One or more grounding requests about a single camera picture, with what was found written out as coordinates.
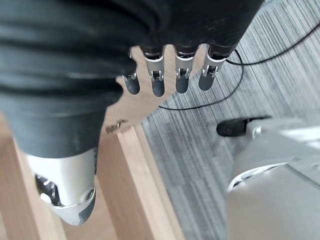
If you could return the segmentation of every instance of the gray striped carpet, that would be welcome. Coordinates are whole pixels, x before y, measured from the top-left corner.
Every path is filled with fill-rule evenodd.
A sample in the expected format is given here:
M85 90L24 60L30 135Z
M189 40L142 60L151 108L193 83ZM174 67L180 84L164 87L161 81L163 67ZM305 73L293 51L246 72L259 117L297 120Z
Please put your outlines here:
M320 0L284 0L254 19L237 49L244 62L266 58L295 43L319 21ZM186 94L174 94L165 106L213 102L234 88L240 74L239 66L226 63L210 91L199 90L196 76ZM227 101L183 112L158 109L142 123L187 240L227 239L226 189L233 157L246 142L219 137L217 123L269 114L320 124L319 78L320 30L286 55L246 67L243 83Z

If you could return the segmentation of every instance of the black cable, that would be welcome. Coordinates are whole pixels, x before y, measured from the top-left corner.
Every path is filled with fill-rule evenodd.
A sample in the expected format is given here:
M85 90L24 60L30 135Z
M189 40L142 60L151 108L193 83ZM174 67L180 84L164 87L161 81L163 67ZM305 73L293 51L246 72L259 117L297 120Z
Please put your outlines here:
M230 61L230 60L226 60L227 63L229 64L232 64L232 65L237 65L237 66L241 66L241 65L244 65L244 66L252 66L252 65L257 65L257 64L263 64L267 61L270 61L272 59L275 59L285 53L287 53L288 51L294 49L296 46L298 46L299 44L301 44L304 40L306 40L312 33L314 33L318 28L320 27L320 22L307 34L305 35L303 38L301 38L299 41L297 41L295 44L293 44L291 47L283 50L282 52L274 55L274 56L271 56L271 57L268 57L266 59L263 59L263 60L259 60L259 61L255 61L255 62L246 62L246 63L239 63L239 62L233 62L233 61Z
M242 82L243 79L244 79L244 74L245 74L245 67L244 67L244 65L243 65L242 58L241 58L241 56L240 56L240 54L239 54L239 52L238 52L237 50L234 50L234 52L235 52L236 55L238 56L240 63L242 63L242 65L241 65L241 77L240 77L240 80L238 81L238 83L236 84L235 88L234 88L227 96L225 96L224 98L222 98L222 99L220 99L220 100L217 100L217 101L215 101L215 102L208 103L208 104L204 104L204 105L200 105L200 106L193 106L193 107L187 107L187 108L168 108L168 107L165 107L165 106L159 106L159 108L160 108L160 109L171 110L171 111L193 110L193 109L200 109L200 108L212 106L212 105L215 105L215 104L219 104L219 103L227 100L228 98L230 98L230 97L238 90L241 82Z
M169 107L164 107L164 106L158 106L160 109L166 109L166 110L170 110L170 111L185 111L185 110L193 110L193 109L200 109L200 108L203 108L203 107L208 107L208 106L212 106L212 105L215 105L215 104L219 104L225 100L227 100L228 98L230 98L239 88L241 82L243 81L243 77L244 77L244 71L245 71L245 68L244 66L252 66L252 65L257 65L257 64L262 64L262 63L265 63L267 61L270 61L270 60L273 60L285 53L287 53L288 51L294 49L295 47L297 47L299 44L301 44L304 40L306 40L311 34L313 34L318 28L320 27L320 22L310 31L308 32L303 38L301 38L299 41L297 41L295 44L293 44L292 46L290 46L289 48L283 50L282 52L274 55L274 56L271 56L269 58L266 58L266 59L263 59L263 60L259 60L259 61L256 61L256 62L246 62L244 63L242 61L242 58L239 54L239 52L237 50L234 50L235 53L237 54L237 56L239 57L239 60L240 62L233 62L233 61L230 61L230 60L226 60L227 63L231 64L231 65L236 65L236 66L241 66L241 69L242 69L242 73L241 73L241 77L240 77L240 80L239 82L237 83L237 85L235 86L235 88L232 90L232 92L229 93L229 95L227 95L226 97L218 100L218 101L215 101L215 102L212 102L212 103L207 103L207 104L204 104L204 105L200 105L200 106L193 106L193 107L187 107L187 108L169 108Z

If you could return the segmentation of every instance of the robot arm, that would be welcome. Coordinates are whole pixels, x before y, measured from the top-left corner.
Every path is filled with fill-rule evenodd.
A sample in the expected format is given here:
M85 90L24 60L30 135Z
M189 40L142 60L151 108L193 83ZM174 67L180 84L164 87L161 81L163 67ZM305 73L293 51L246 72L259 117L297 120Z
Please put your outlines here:
M90 216L105 111L123 92L116 76L139 91L132 46L143 51L159 97L165 45L175 46L183 93L198 46L208 44L199 80L208 90L262 1L0 1L0 109L40 197L69 224Z

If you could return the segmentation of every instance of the wooden frame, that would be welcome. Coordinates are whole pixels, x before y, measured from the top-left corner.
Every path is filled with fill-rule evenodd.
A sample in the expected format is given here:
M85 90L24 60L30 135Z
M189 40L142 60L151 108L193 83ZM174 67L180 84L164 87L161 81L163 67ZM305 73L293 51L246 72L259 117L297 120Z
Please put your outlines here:
M202 65L196 54L191 75ZM105 127L128 120L118 131L102 128L97 198L90 219L81 227L62 222L42 202L34 178L10 131L0 117L0 240L184 240L177 217L140 122L175 91L172 46L166 48L163 97L155 97L144 57L133 49L140 93L123 97L107 110Z

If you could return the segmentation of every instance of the white robot part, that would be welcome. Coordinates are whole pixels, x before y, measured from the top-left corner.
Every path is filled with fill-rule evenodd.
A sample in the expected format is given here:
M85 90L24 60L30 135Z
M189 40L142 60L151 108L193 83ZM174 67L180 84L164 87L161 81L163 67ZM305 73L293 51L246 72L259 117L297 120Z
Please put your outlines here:
M83 224L95 205L97 150L62 158L26 158L40 198L68 224Z
M318 240L320 127L282 130L278 120L271 123L249 123L253 140L235 159L228 240Z

